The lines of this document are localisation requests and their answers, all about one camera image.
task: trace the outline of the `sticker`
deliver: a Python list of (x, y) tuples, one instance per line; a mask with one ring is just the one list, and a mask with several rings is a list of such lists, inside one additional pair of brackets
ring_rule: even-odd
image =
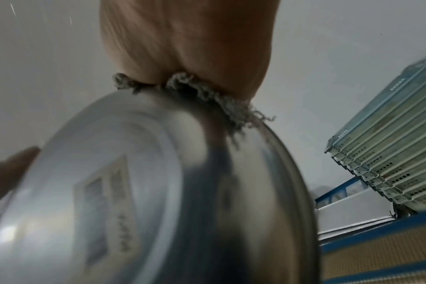
[(74, 187), (74, 209), (74, 283), (111, 281), (140, 255), (125, 156)]

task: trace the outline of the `metal bowl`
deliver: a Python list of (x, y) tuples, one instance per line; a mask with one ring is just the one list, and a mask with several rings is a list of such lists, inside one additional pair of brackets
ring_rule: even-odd
[(88, 106), (0, 220), (0, 284), (318, 283), (312, 202), (267, 127), (146, 88)]

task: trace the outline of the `wire rack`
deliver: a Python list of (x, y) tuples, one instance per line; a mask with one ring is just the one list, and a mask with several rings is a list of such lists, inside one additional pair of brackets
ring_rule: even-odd
[(426, 210), (426, 59), (395, 78), (325, 152), (394, 203)]

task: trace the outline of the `barcode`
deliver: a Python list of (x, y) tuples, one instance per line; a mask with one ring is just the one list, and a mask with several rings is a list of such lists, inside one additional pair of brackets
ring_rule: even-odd
[(108, 254), (107, 200), (103, 195), (102, 178), (88, 184), (84, 189), (83, 231), (86, 241), (87, 267), (96, 264)]

